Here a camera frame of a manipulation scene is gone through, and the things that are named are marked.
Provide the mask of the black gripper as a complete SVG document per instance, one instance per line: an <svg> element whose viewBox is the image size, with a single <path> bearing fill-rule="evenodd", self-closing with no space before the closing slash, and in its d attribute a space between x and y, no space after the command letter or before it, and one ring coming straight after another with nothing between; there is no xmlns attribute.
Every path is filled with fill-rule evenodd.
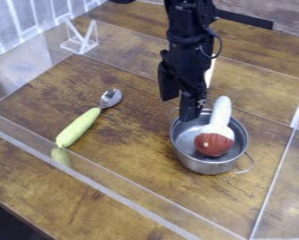
<svg viewBox="0 0 299 240"><path fill-rule="evenodd" d="M165 0L170 27L170 48L161 52L158 66L159 93L163 101L181 95L179 119L194 120L206 104L205 74L210 69L214 40L210 25L217 19L213 0Z"/></svg>

